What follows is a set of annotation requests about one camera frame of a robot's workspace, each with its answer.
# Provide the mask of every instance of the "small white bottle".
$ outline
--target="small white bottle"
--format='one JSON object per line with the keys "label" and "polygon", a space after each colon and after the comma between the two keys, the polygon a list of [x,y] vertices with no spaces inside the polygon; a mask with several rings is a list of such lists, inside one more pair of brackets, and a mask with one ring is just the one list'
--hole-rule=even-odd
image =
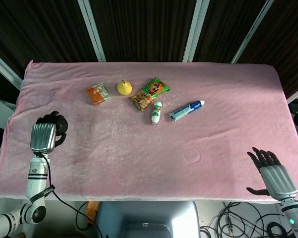
{"label": "small white bottle", "polygon": [[160,120],[160,113],[161,113],[162,103],[161,102],[155,102],[153,105],[153,111],[151,116],[152,124],[157,124]]}

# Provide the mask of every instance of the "pink fabric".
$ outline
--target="pink fabric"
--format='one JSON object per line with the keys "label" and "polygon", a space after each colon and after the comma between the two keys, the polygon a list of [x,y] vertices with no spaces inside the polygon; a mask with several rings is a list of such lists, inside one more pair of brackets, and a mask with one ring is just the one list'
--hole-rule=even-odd
{"label": "pink fabric", "polygon": [[[155,76],[171,90],[159,97],[161,118],[152,125],[152,105],[141,113],[116,87],[128,80],[135,95]],[[85,89],[100,82],[113,99],[94,106]],[[181,120],[167,115],[196,100],[204,106]],[[298,136],[268,65],[30,63],[4,133],[0,196],[25,197],[31,127],[52,111],[69,123],[64,144],[50,154],[64,200],[270,202],[246,190],[264,188],[246,154],[253,146],[275,152],[298,186]]]}

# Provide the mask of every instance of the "floor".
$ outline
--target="floor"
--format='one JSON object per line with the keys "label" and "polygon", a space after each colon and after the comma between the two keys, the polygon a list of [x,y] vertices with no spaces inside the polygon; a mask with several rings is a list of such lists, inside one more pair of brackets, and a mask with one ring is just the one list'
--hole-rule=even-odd
{"label": "floor", "polygon": [[[7,199],[1,198],[0,199],[0,214],[13,210],[16,206],[21,204],[21,200],[15,199]],[[79,208],[83,202],[69,202],[70,205]],[[210,221],[214,216],[216,216],[221,209],[223,209],[223,204],[220,201],[197,201],[196,202],[198,214],[199,214],[199,221],[200,226],[207,226],[210,224]],[[276,204],[255,204],[262,215],[267,213],[281,213],[278,205]],[[94,228],[89,229],[86,232],[79,231],[75,226],[75,211],[68,208],[67,206],[61,204],[58,201],[46,201],[46,208],[47,208],[47,215],[44,221],[36,226],[33,225],[21,225],[18,227],[15,234],[23,232],[26,234],[27,238],[35,238],[35,237],[75,237],[75,238],[95,238],[96,230]],[[231,208],[231,211],[239,214],[240,216],[248,219],[249,221],[256,221],[258,215],[254,208],[247,204],[240,204],[237,207]],[[83,221],[82,217],[78,219],[81,227],[86,226]],[[280,223],[285,227],[288,231],[290,226],[288,222],[283,218],[279,218],[278,216],[269,216],[264,218],[265,226],[270,222],[277,222]],[[241,226],[241,223],[232,219],[233,224]],[[239,231],[235,229],[234,235],[237,236]]]}

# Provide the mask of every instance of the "food package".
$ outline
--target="food package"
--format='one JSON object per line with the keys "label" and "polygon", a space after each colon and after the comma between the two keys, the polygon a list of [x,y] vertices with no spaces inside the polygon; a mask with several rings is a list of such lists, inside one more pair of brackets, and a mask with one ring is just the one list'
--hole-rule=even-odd
{"label": "food package", "polygon": [[130,97],[130,101],[134,103],[139,111],[143,112],[144,109],[160,94],[169,91],[170,88],[165,85],[159,78],[154,78],[147,84],[139,93]]}
{"label": "food package", "polygon": [[89,94],[94,105],[99,105],[112,99],[112,97],[108,94],[104,83],[99,83],[90,88],[87,88],[86,92]]}

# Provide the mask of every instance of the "dark curtain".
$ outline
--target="dark curtain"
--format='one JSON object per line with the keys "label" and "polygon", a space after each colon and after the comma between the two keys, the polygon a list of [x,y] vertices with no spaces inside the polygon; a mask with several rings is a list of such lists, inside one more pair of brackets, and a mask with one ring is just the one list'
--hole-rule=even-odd
{"label": "dark curtain", "polygon": [[0,57],[21,78],[30,60],[97,61],[77,0],[0,0]]}
{"label": "dark curtain", "polygon": [[16,103],[19,90],[0,74],[0,100],[8,103]]}
{"label": "dark curtain", "polygon": [[286,97],[298,90],[298,1],[274,1],[238,63],[273,65]]}
{"label": "dark curtain", "polygon": [[265,0],[210,0],[193,61],[230,63]]}
{"label": "dark curtain", "polygon": [[91,0],[107,61],[182,61],[195,0]]}

